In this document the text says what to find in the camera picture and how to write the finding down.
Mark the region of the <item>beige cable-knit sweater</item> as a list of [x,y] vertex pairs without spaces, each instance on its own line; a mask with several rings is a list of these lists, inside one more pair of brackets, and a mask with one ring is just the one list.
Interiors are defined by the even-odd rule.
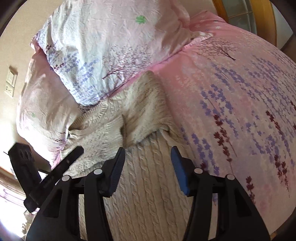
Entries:
[[148,71],[114,96],[77,118],[69,127],[65,157],[75,147],[84,154],[67,174],[82,177],[125,149],[118,187],[105,199],[115,240],[182,240],[192,199],[180,190],[171,148],[195,159],[175,124],[161,78]]

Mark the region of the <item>pink floral left pillow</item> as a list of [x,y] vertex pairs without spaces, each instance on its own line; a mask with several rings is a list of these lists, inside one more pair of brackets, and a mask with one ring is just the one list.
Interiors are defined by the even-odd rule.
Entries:
[[39,45],[18,101],[16,130],[51,166],[60,161],[70,125],[82,114]]

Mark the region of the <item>pink floral pillow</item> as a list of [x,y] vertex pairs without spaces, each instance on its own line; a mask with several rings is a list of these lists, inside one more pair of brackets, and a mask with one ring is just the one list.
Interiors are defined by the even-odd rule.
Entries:
[[75,101],[89,106],[187,44],[211,37],[189,24],[179,1],[64,1],[32,42]]
[[60,161],[70,125],[82,114],[39,45],[18,101],[16,130],[51,166]]

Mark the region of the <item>pink floral bed sheet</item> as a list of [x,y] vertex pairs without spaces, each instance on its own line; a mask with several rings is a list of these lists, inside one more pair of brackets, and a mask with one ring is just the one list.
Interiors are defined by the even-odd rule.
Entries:
[[192,160],[212,175],[233,174],[272,233],[295,209],[295,63],[209,11],[190,29],[211,36],[150,70]]

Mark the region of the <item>pink floral right pillow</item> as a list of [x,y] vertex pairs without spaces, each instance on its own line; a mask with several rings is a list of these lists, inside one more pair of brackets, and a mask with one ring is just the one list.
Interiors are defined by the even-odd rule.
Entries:
[[75,101],[89,106],[187,44],[211,37],[189,24],[179,1],[64,1],[32,42]]

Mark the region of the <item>wooden framed glass door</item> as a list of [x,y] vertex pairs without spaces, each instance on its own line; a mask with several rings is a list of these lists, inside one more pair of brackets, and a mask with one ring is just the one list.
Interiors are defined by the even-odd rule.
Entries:
[[214,0],[219,17],[227,23],[277,45],[276,20],[270,1]]

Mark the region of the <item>white wall switch plate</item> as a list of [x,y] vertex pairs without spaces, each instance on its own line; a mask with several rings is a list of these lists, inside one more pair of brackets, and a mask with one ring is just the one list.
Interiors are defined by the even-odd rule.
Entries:
[[8,68],[8,74],[6,76],[6,84],[4,92],[11,98],[14,96],[15,85],[17,80],[18,72],[10,66]]

